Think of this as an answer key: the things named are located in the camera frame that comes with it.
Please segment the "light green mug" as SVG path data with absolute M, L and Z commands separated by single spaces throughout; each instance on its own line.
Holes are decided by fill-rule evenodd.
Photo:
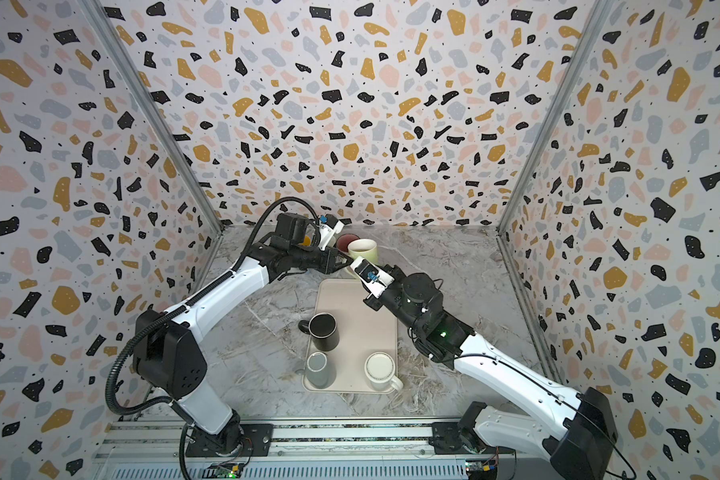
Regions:
M 378 263 L 378 244 L 371 239 L 357 239 L 348 245 L 348 254 L 352 264 L 359 264 L 361 259 L 376 265 Z

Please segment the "black mug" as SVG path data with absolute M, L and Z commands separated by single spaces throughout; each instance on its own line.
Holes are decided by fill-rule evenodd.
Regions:
M 340 342 L 337 321 L 329 313 L 319 313 L 310 320 L 299 321 L 298 329 L 310 337 L 318 351 L 332 351 Z

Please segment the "pink ghost pattern mug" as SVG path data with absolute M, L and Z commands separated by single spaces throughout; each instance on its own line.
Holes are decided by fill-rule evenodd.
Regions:
M 349 246 L 354 242 L 359 240 L 360 237 L 358 235 L 352 234 L 352 233 L 345 233 L 342 234 L 337 240 L 336 240 L 336 248 L 343 254 L 349 254 Z

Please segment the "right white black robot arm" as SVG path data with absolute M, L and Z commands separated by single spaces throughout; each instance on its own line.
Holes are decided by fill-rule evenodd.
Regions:
M 618 438 L 607 397 L 561 385 L 514 360 L 443 307 L 443 295 L 425 273 L 390 275 L 368 265 L 356 270 L 373 310 L 386 308 L 409 331 L 416 350 L 430 361 L 467 375 L 522 409 L 506 414 L 473 403 L 460 435 L 548 460 L 565 479 L 602 479 Z

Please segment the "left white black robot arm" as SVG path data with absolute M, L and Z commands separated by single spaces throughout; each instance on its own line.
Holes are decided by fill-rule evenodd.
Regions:
M 243 444 L 240 417 L 214 391 L 200 348 L 216 324 L 247 297 L 288 275 L 332 274 L 349 259 L 335 245 L 344 224 L 333 215 L 285 212 L 273 231 L 253 230 L 236 263 L 167 312 L 148 310 L 136 322 L 135 372 L 163 390 L 170 407 L 211 453 L 230 455 Z

